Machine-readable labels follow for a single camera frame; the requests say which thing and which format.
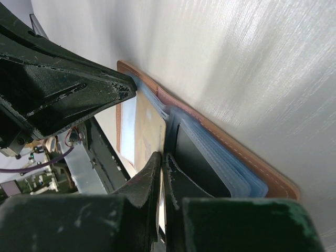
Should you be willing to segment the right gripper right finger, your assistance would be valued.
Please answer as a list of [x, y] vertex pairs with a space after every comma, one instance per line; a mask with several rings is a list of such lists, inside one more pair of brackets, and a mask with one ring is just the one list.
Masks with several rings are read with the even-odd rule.
[[323, 251], [306, 210], [282, 198], [213, 198], [164, 158], [167, 251]]

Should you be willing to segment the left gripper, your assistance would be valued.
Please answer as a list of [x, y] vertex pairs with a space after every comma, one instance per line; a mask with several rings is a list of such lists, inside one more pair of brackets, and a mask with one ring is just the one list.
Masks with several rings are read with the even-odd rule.
[[62, 133], [135, 97], [127, 75], [37, 35], [1, 7], [1, 154]]

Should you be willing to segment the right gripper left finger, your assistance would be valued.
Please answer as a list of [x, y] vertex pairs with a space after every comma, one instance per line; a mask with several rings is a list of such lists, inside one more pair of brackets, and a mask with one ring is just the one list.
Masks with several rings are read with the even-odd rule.
[[162, 156], [109, 195], [19, 195], [1, 205], [1, 251], [152, 251]]

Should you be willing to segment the brown leather card holder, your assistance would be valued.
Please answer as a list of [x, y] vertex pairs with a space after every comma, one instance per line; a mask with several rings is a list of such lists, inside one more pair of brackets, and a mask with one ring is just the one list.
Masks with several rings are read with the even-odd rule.
[[275, 168], [271, 167], [253, 152], [249, 151], [238, 141], [232, 138], [225, 131], [216, 126], [213, 122], [202, 116], [193, 108], [179, 101], [177, 98], [166, 92], [157, 82], [151, 79], [143, 71], [139, 70], [130, 63], [119, 60], [117, 61], [117, 71], [123, 74], [127, 72], [139, 77], [147, 87], [154, 93], [154, 95], [165, 105], [174, 105], [191, 116], [193, 116], [208, 132], [215, 137], [221, 145], [227, 147], [229, 151], [240, 161], [242, 161], [251, 171], [256, 173], [266, 184], [269, 191], [267, 197], [269, 198], [290, 198], [293, 200], [299, 200], [300, 192], [297, 186], [279, 173]]

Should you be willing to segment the gold credit card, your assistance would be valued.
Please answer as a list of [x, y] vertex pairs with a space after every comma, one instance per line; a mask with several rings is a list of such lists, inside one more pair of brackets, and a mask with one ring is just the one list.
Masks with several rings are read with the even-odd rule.
[[137, 92], [134, 167], [141, 171], [153, 152], [163, 152], [166, 122], [142, 91]]

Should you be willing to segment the black credit card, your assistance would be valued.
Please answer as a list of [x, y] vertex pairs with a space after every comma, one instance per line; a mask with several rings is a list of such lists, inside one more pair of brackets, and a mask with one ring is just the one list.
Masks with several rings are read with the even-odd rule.
[[177, 128], [174, 158], [180, 169], [208, 194], [213, 197], [231, 197], [226, 185], [181, 125]]

